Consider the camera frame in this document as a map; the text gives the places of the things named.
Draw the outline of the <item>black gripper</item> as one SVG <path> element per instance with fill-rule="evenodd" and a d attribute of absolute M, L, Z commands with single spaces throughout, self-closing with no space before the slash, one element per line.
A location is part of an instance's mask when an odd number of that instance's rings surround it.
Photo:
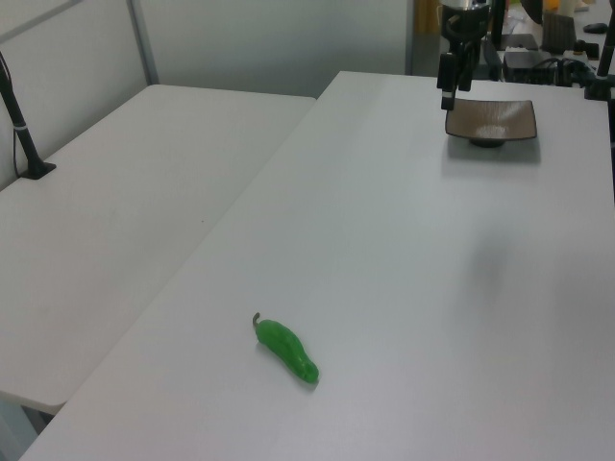
<path fill-rule="evenodd" d="M 456 89 L 469 91 L 478 64 L 478 44 L 486 35 L 488 5 L 442 6 L 441 35 L 449 48 L 439 57 L 436 87 L 441 90 L 441 108 L 453 110 Z"/>

